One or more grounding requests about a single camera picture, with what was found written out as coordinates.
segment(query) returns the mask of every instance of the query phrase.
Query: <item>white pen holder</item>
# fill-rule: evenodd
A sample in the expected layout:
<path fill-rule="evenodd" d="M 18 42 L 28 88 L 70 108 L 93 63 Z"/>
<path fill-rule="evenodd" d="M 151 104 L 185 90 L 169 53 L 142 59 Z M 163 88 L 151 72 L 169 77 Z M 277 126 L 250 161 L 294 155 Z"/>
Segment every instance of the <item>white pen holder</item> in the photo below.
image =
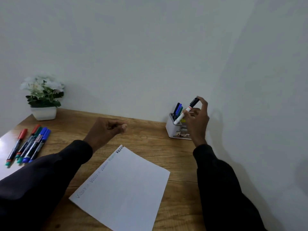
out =
<path fill-rule="evenodd" d="M 166 123 L 166 130 L 168 136 L 173 139 L 183 139 L 191 140 L 190 135 L 187 132 L 187 126 L 185 122 L 179 122 L 178 124 L 173 124 L 174 120 L 172 118 L 172 113 L 169 113 L 168 121 Z"/>

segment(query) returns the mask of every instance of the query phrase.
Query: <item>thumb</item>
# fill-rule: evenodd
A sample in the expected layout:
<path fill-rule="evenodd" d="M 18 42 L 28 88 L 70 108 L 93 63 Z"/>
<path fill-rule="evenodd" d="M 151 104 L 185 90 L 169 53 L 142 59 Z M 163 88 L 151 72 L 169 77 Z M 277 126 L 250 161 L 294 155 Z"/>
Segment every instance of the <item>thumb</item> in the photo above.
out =
<path fill-rule="evenodd" d="M 123 125 L 117 126 L 116 128 L 112 129 L 111 133 L 113 134 L 113 136 L 116 136 L 117 134 L 126 132 L 126 128 L 127 128 L 127 124 L 123 124 Z"/>
<path fill-rule="evenodd" d="M 185 116 L 185 120 L 188 121 L 191 117 L 190 113 L 187 110 L 184 110 L 183 113 L 184 113 L 184 116 Z"/>

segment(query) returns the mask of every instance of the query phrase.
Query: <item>desk surface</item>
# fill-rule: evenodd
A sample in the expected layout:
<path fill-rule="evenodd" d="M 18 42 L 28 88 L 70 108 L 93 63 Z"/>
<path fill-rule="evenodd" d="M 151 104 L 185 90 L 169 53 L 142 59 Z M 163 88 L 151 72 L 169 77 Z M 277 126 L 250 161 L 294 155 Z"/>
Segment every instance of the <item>desk surface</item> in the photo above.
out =
<path fill-rule="evenodd" d="M 0 161 L 4 165 L 23 128 L 31 131 L 39 123 L 51 129 L 51 135 L 40 153 L 42 156 L 59 152 L 73 140 L 82 140 L 98 116 L 127 120 L 128 130 L 124 135 L 113 138 L 80 167 L 42 230 L 110 230 L 68 198 L 121 144 L 171 172 L 153 230 L 205 230 L 197 185 L 197 164 L 192 156 L 194 145 L 190 140 L 169 138 L 165 123 L 66 109 L 58 109 L 55 120 L 39 122 L 31 115 L 0 138 Z M 1 167 L 1 178 L 18 168 L 17 163 L 10 169 Z"/>

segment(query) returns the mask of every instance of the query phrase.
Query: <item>white paper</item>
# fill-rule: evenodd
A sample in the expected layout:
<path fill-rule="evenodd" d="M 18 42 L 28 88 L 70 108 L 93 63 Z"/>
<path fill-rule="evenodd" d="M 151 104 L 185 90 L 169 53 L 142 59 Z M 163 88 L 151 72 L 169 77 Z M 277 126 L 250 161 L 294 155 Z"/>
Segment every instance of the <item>white paper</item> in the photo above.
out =
<path fill-rule="evenodd" d="M 121 145 L 70 200 L 113 231 L 151 231 L 169 174 Z"/>

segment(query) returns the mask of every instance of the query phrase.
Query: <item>black sleeve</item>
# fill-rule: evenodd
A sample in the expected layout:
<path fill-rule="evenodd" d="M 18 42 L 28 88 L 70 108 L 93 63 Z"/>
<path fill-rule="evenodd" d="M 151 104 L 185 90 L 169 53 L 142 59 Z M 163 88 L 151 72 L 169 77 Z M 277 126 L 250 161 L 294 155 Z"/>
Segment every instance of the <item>black sleeve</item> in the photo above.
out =
<path fill-rule="evenodd" d="M 198 146 L 193 155 L 204 224 L 212 230 L 265 230 L 260 214 L 242 193 L 232 167 L 217 159 L 211 146 Z"/>
<path fill-rule="evenodd" d="M 14 230 L 39 230 L 92 154 L 89 144 L 75 140 L 59 153 L 40 157 L 2 179 L 0 223 Z"/>

